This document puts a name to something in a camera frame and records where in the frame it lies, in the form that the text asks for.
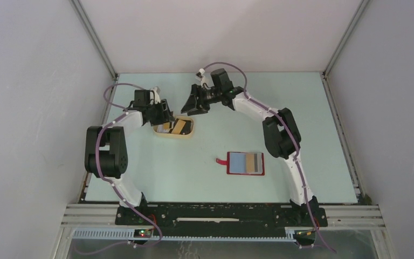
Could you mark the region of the beige oval tray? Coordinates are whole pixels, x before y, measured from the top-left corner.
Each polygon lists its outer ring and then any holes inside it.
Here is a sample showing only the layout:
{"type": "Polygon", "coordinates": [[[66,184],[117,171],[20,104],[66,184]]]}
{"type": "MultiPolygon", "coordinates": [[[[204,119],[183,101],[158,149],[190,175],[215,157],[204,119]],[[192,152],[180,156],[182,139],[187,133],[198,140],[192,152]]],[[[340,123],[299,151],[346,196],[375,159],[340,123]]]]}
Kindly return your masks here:
{"type": "Polygon", "coordinates": [[[153,132],[156,136],[163,138],[173,138],[173,139],[188,139],[191,138],[195,131],[195,122],[191,117],[177,115],[175,116],[175,121],[173,122],[172,129],[159,129],[159,125],[153,126],[153,132]],[[182,134],[182,128],[185,125],[185,120],[192,120],[192,132],[188,135],[182,134]]]}

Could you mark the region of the red card holder wallet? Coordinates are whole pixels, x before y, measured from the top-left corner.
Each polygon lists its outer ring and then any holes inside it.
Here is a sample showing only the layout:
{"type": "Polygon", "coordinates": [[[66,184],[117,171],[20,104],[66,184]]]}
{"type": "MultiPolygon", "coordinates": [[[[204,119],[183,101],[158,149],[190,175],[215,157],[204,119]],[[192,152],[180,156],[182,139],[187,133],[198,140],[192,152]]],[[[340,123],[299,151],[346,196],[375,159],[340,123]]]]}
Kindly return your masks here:
{"type": "Polygon", "coordinates": [[[249,176],[264,176],[265,164],[264,154],[262,152],[227,152],[226,159],[216,158],[215,162],[219,165],[226,167],[226,173],[228,175],[249,175],[249,176]],[[258,153],[260,155],[260,172],[259,173],[246,173],[245,168],[245,155],[247,153],[258,153]]]}

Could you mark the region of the gold black card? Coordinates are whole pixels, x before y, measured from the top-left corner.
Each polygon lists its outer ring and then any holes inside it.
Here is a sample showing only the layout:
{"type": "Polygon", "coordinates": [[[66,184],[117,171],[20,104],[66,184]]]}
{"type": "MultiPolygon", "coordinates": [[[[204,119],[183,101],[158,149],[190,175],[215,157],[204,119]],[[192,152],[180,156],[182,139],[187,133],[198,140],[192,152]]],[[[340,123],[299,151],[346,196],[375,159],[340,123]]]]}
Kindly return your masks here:
{"type": "Polygon", "coordinates": [[[245,168],[246,173],[259,173],[260,172],[260,155],[258,153],[247,153],[245,155],[245,168]]]}

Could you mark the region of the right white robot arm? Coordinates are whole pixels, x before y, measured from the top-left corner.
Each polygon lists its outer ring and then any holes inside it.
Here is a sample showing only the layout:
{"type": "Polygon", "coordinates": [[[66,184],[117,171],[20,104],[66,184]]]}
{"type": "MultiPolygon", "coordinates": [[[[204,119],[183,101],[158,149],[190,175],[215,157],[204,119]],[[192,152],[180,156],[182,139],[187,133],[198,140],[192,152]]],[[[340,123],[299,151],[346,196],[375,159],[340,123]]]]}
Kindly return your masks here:
{"type": "Polygon", "coordinates": [[[224,69],[211,72],[212,87],[207,86],[204,69],[200,69],[196,77],[200,84],[192,85],[181,112],[187,115],[205,114],[209,112],[211,104],[221,103],[261,123],[267,151],[271,156],[283,159],[289,170],[292,180],[292,219],[300,226],[307,225],[313,219],[319,204],[309,187],[301,164],[301,135],[291,110],[277,110],[261,103],[246,88],[234,86],[224,69]]]}

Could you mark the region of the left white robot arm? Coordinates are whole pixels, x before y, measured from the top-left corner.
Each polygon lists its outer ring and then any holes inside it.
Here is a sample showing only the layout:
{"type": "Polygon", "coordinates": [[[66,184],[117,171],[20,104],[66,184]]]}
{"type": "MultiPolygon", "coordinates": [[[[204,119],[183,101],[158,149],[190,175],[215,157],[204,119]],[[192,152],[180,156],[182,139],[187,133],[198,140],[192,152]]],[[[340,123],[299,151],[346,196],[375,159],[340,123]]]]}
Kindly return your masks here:
{"type": "Polygon", "coordinates": [[[128,218],[135,224],[144,224],[149,210],[140,205],[143,193],[133,184],[122,183],[128,167],[126,136],[146,123],[151,126],[172,125],[175,121],[160,89],[135,90],[134,100],[111,122],[91,126],[86,133],[85,169],[111,185],[123,205],[131,205],[128,218]]]}

